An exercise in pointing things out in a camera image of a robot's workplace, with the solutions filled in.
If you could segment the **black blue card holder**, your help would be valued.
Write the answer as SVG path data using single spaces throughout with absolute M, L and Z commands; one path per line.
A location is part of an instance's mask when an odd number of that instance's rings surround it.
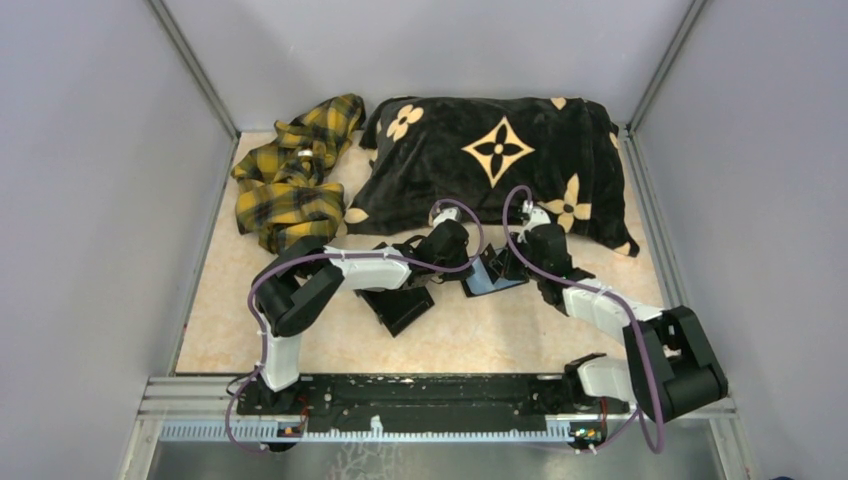
M 461 281 L 467 298 L 474 298 L 526 284 L 523 271 L 510 264 L 512 257 L 506 247 L 496 249 L 488 244 L 472 263 L 471 275 Z

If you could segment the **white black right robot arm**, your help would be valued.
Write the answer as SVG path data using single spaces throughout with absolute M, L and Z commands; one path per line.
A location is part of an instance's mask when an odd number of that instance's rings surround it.
M 563 398 L 576 412 L 602 397 L 670 421 L 727 397 L 729 384 L 697 314 L 634 301 L 577 268 L 559 226 L 539 225 L 507 238 L 507 250 L 543 300 L 620 344 L 625 355 L 592 353 L 564 368 Z

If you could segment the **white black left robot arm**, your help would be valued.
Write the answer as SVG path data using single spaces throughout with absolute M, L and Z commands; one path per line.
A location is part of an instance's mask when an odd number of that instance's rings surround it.
M 468 231 L 448 219 L 426 236 L 371 250 L 338 249 L 313 237 L 287 248 L 254 278 L 249 292 L 264 337 L 263 404 L 277 414 L 297 406 L 301 336 L 337 293 L 355 293 L 397 336 L 433 306 L 431 279 L 471 275 L 468 242 Z

